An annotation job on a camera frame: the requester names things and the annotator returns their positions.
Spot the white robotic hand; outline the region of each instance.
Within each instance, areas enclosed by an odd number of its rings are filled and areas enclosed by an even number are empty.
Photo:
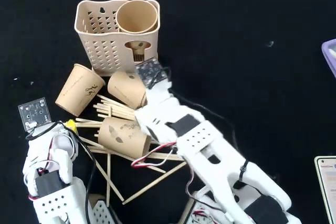
[[[56,122],[35,128],[26,139],[29,150],[23,168],[24,183],[39,223],[93,223],[87,190],[82,180],[72,176],[78,137]]]
[[[136,70],[146,86],[147,105],[135,112],[142,131],[161,144],[176,142],[192,175],[213,193],[225,214],[223,223],[301,223],[287,213],[289,196],[266,173],[238,153],[200,112],[180,105],[170,94],[171,82],[156,59]],[[211,157],[219,162],[212,163]]]
[[[38,196],[36,179],[43,173],[58,171],[64,184],[72,182],[72,161],[78,155],[78,143],[62,124],[42,134],[52,123],[36,128],[29,136],[29,150],[23,167],[24,183],[32,197]]]

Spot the upright paper cup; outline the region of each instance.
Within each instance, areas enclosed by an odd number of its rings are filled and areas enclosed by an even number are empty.
[[[154,5],[144,0],[132,0],[124,3],[116,13],[119,31],[142,34],[153,30],[158,22],[157,11]]]
[[[104,85],[105,81],[99,75],[75,64],[55,103],[79,116]]]
[[[133,158],[148,153],[150,140],[135,121],[119,118],[105,118],[98,135],[99,144]]]
[[[115,72],[108,83],[108,92],[133,109],[140,108],[146,102],[146,87],[137,74]]]

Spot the black strap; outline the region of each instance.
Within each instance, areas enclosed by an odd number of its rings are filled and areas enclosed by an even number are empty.
[[[246,159],[244,164],[240,167],[239,181],[243,182],[243,174],[246,172],[246,166],[248,164],[248,160]]]

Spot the black background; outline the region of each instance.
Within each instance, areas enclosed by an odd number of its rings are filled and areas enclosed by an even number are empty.
[[[37,223],[23,184],[28,145],[17,106],[46,97],[53,120],[74,118],[54,101],[74,63],[90,66],[73,29],[80,1],[0,0],[3,223]],[[336,37],[334,0],[157,1],[159,57],[172,70],[175,91],[236,125],[242,153],[277,175],[302,223],[327,223],[313,159],[336,154],[336,81],[321,53],[321,44]],[[89,105],[81,117],[93,114]],[[228,127],[205,115],[230,141]],[[86,183],[90,169],[82,151],[74,175]],[[112,157],[112,180],[125,198],[159,175]],[[112,206],[124,223],[177,222],[188,178],[184,167],[125,206],[111,194]],[[97,172],[92,192],[105,191]]]

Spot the beige plastic basket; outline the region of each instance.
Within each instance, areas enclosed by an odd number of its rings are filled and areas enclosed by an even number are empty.
[[[158,11],[158,21],[153,31],[143,34],[118,32],[115,14],[128,0],[95,2],[84,0],[77,6],[75,31],[78,33],[89,57],[93,70],[100,76],[110,76],[117,70],[134,73],[137,63],[157,57],[157,43],[160,29],[160,5],[147,0]],[[132,41],[150,43],[144,55],[139,55],[127,45]]]

